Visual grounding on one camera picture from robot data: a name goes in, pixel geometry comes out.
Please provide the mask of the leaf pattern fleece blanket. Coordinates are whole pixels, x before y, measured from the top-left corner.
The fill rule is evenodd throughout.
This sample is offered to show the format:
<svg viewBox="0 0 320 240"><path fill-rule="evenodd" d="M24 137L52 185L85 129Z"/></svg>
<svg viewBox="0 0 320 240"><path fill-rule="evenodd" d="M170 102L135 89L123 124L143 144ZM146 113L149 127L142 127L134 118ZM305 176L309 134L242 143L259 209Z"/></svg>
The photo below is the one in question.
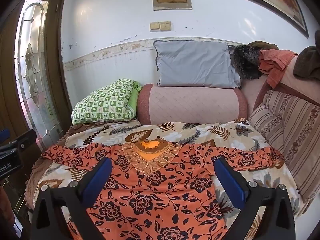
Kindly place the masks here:
<svg viewBox="0 0 320 240"><path fill-rule="evenodd" d="M247 120L231 121L226 124L167 122L159 125L142 125L137 120L108 124L79 124L72 126L55 145L66 148L85 147L92 143L114 146L156 139L181 145L203 144L244 151L272 147ZM43 185L48 185L51 188L65 187L71 181L80 181L87 172L55 163L43 154L33 166L27 183L25 191L27 207L30 209L35 207ZM304 202L297 191L294 178L284 162L281 166L239 172L246 180L256 181L260 186L275 188L279 184L284 184L288 191L294 216L300 215ZM236 219L239 210L233 207L215 174L212 176L212 181L223 220L228 229Z"/></svg>

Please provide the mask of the wooden stained glass door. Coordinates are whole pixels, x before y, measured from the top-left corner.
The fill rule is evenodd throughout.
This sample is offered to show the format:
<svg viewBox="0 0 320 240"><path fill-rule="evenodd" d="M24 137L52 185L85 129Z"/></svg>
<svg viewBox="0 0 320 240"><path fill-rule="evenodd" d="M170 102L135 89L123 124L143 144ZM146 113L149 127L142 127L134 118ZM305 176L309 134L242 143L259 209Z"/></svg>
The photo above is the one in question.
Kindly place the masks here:
<svg viewBox="0 0 320 240"><path fill-rule="evenodd" d="M36 132L36 150L71 124L61 56L64 0L20 0L1 28L1 129Z"/></svg>

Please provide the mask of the beige wall switch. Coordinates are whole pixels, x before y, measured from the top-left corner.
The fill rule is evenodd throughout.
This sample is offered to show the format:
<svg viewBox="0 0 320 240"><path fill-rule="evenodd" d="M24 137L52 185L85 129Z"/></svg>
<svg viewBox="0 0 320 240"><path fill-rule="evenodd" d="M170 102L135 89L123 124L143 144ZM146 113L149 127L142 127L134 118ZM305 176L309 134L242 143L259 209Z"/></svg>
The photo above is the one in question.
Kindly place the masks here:
<svg viewBox="0 0 320 240"><path fill-rule="evenodd" d="M160 31L160 23L159 22L151 22L150 23L150 31L155 32L155 31Z"/></svg>
<svg viewBox="0 0 320 240"><path fill-rule="evenodd" d="M161 31L171 31L171 22L170 21L160 22L159 27Z"/></svg>

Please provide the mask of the black furry garment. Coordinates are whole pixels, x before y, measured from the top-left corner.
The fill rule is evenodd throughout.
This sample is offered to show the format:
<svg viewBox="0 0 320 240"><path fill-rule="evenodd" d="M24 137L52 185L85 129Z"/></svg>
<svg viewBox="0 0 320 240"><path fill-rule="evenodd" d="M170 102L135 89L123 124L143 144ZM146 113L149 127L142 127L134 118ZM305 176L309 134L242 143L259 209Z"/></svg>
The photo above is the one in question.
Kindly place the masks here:
<svg viewBox="0 0 320 240"><path fill-rule="evenodd" d="M233 51L233 66L242 79L254 80L262 76L259 70L260 48L250 45L236 46Z"/></svg>

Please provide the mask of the orange floral garment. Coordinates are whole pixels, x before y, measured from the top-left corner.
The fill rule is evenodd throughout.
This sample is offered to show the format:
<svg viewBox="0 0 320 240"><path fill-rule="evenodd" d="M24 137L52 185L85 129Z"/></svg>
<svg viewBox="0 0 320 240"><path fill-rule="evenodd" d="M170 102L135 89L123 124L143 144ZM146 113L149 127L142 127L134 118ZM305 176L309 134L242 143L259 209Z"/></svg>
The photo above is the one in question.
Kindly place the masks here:
<svg viewBox="0 0 320 240"><path fill-rule="evenodd" d="M163 139L114 146L54 145L44 156L86 171L104 157L111 160L111 175L87 209L106 239L221 239L227 226L212 181L216 159L225 158L236 171L283 164L272 147L244 151Z"/></svg>

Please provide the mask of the green checkered folded quilt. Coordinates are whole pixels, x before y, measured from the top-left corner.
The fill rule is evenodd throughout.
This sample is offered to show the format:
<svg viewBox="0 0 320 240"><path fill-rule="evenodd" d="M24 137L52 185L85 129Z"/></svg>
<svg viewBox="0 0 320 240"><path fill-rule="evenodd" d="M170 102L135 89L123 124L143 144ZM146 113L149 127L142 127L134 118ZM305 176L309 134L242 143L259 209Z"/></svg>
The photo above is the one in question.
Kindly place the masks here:
<svg viewBox="0 0 320 240"><path fill-rule="evenodd" d="M137 114L139 82L119 79L79 101L72 110L73 125L94 122L126 122Z"/></svg>

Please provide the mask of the salmon orange towel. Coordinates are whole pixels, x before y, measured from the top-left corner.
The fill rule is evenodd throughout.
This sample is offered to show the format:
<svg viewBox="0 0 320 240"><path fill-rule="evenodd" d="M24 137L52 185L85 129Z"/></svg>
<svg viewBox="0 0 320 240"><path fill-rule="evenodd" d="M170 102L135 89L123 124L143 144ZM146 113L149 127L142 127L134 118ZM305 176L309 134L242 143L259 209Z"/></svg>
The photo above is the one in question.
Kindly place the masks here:
<svg viewBox="0 0 320 240"><path fill-rule="evenodd" d="M276 88L285 70L297 53L290 50L268 49L259 51L259 71L267 75L266 82Z"/></svg>

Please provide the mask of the dark brown blanket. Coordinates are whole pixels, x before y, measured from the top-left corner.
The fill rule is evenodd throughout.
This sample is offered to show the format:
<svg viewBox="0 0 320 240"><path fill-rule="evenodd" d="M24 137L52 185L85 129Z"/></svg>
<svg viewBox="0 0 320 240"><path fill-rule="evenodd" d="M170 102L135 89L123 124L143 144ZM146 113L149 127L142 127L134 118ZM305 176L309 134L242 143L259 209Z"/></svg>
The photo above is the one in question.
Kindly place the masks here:
<svg viewBox="0 0 320 240"><path fill-rule="evenodd" d="M315 45L305 48L297 57L293 75L299 79L320 80L319 35L315 32Z"/></svg>

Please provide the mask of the pink bolster cushion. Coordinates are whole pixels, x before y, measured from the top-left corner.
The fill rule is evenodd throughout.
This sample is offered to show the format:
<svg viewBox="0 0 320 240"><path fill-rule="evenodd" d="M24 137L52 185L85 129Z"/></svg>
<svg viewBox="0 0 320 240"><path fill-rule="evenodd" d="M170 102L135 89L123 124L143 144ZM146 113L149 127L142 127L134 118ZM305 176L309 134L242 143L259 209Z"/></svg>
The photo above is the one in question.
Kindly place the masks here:
<svg viewBox="0 0 320 240"><path fill-rule="evenodd" d="M137 101L137 119L143 125L165 122L199 124L227 123L248 117L240 89L209 87L143 86Z"/></svg>

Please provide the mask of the grey pillow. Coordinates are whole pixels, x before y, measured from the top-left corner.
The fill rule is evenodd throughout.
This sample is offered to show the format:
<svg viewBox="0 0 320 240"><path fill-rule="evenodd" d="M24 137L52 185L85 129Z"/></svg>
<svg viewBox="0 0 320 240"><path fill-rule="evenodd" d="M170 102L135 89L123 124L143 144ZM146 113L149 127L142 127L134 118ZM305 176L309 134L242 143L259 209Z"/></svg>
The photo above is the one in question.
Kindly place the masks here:
<svg viewBox="0 0 320 240"><path fill-rule="evenodd" d="M238 88L240 75L231 64L226 43L156 40L156 66L161 87Z"/></svg>

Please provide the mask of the striped beige pillow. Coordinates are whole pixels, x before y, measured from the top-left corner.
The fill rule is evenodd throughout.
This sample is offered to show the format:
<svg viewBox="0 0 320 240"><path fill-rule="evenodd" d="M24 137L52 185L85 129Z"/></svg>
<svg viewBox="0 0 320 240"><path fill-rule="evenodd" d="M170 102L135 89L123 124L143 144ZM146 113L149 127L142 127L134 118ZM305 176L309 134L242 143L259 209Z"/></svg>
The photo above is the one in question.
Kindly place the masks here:
<svg viewBox="0 0 320 240"><path fill-rule="evenodd" d="M319 193L319 106L270 90L249 122L283 155L304 201L315 198Z"/></svg>

